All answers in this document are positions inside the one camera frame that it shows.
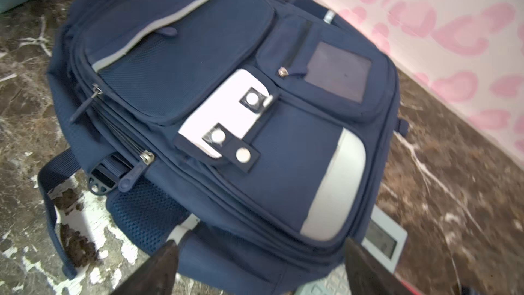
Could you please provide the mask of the navy blue student backpack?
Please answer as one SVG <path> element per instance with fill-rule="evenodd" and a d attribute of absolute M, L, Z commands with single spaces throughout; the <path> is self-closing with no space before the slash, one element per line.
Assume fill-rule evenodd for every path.
<path fill-rule="evenodd" d="M 392 60 L 315 0 L 75 0 L 47 72 L 78 170 L 149 255 L 232 294 L 328 276 L 371 220 L 398 116 Z"/>

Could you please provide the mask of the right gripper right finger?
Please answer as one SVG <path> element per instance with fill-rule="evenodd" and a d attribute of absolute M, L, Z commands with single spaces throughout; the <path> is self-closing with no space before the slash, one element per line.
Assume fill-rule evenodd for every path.
<path fill-rule="evenodd" d="M 345 240 L 345 270 L 353 295 L 415 295 L 417 289 L 402 282 L 383 267 L 361 244 Z"/>

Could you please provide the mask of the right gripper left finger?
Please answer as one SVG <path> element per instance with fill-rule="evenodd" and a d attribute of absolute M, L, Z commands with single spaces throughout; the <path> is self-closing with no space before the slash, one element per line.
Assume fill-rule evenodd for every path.
<path fill-rule="evenodd" d="M 172 294 L 179 256 L 177 243 L 168 240 L 111 294 Z"/>

